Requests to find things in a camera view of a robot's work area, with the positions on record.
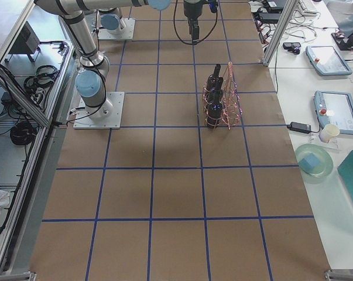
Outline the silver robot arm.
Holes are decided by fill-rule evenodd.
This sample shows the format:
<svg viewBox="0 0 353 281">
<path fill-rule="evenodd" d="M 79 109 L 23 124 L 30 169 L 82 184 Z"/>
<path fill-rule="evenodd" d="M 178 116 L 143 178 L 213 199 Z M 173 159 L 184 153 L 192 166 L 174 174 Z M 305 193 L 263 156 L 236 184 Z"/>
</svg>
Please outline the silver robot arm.
<svg viewBox="0 0 353 281">
<path fill-rule="evenodd" d="M 84 71 L 77 75 L 75 87 L 85 103 L 87 118 L 95 120 L 108 116 L 113 108 L 108 99 L 106 77 L 109 60 L 98 50 L 85 19 L 85 11 L 141 7 L 149 5 L 158 11 L 169 7 L 170 1 L 34 1 L 44 11 L 59 16 L 73 46 L 80 55 Z"/>
<path fill-rule="evenodd" d="M 111 34 L 120 34 L 126 29 L 121 8 L 99 9 L 101 26 Z"/>
</svg>

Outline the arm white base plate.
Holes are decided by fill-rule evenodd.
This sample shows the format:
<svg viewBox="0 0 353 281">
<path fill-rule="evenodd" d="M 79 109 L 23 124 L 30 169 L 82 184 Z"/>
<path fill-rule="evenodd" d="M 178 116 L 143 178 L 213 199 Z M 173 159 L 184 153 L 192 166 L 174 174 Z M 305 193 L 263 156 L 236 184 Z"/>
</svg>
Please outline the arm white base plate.
<svg viewBox="0 0 353 281">
<path fill-rule="evenodd" d="M 100 40 L 132 40 L 135 28 L 134 18 L 101 17 L 99 29 Z"/>
<path fill-rule="evenodd" d="M 124 106 L 124 92 L 107 92 L 107 99 L 103 106 L 94 114 L 93 108 L 85 108 L 85 102 L 80 98 L 79 107 L 83 107 L 76 114 L 74 129 L 119 129 L 121 127 Z"/>
</svg>

